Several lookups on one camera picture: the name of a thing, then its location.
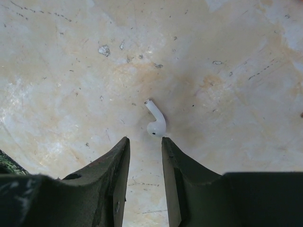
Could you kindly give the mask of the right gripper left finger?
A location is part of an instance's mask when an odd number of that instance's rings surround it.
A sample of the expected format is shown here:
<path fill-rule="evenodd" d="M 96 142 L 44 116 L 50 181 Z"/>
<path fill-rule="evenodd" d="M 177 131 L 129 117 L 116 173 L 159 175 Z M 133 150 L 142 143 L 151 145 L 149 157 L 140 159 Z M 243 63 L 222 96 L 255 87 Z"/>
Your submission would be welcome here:
<path fill-rule="evenodd" d="M 106 154 L 61 182 L 68 185 L 71 227 L 120 227 L 123 223 L 130 140 L 127 137 Z"/>

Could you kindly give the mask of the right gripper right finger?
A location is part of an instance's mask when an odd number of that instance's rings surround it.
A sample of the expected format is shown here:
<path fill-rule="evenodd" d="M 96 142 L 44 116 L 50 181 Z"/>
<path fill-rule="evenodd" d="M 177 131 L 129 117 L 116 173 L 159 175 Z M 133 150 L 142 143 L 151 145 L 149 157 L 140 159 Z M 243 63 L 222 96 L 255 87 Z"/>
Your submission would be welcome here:
<path fill-rule="evenodd" d="M 162 164 L 171 227 L 218 227 L 221 224 L 221 176 L 162 138 Z"/>

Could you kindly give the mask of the white earbud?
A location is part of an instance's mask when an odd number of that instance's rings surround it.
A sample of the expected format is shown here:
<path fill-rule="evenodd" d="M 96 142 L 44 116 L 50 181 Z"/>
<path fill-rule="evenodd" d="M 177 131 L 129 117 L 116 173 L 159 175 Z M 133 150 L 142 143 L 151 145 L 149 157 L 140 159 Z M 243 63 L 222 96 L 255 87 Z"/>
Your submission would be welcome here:
<path fill-rule="evenodd" d="M 163 137 L 166 134 L 166 120 L 163 113 L 151 99 L 147 99 L 144 104 L 155 118 L 155 121 L 148 123 L 147 132 L 152 136 Z"/>

